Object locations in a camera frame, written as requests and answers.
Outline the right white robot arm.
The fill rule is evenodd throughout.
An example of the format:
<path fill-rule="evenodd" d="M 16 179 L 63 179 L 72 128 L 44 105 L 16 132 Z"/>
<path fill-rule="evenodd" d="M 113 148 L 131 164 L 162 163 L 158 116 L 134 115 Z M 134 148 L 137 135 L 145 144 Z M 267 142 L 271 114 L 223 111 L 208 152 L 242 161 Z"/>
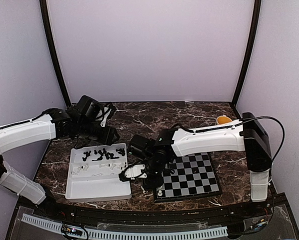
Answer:
<path fill-rule="evenodd" d="M 236 151 L 245 152 L 250 172 L 250 198 L 244 212 L 255 217 L 264 209 L 268 197 L 272 154 L 269 136 L 250 112 L 230 123 L 185 128 L 177 123 L 163 129 L 146 149 L 145 174 L 142 186 L 152 190 L 163 184 L 162 171 L 169 161 L 198 153 Z"/>

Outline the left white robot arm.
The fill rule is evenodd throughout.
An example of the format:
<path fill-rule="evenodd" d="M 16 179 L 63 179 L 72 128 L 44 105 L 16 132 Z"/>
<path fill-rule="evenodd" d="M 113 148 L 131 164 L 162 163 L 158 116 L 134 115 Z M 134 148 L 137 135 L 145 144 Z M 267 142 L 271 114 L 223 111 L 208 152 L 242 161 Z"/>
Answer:
<path fill-rule="evenodd" d="M 50 108 L 38 117 L 0 126 L 0 185 L 30 200 L 49 218 L 60 214 L 60 206 L 41 184 L 30 180 L 4 161 L 3 154 L 37 142 L 69 138 L 86 138 L 102 145 L 116 143 L 120 136 L 98 113 L 80 113 L 74 109 Z"/>

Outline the white chess rook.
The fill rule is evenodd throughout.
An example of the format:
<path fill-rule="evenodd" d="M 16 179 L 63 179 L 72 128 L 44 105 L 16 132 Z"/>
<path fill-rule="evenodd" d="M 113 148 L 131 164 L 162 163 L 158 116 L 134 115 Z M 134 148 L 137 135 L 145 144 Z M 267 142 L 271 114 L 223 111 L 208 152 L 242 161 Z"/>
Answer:
<path fill-rule="evenodd" d="M 159 197 L 161 197 L 161 196 L 163 195 L 163 192 L 162 192 L 161 190 L 159 190 L 159 191 L 157 192 L 157 195 L 158 195 Z"/>

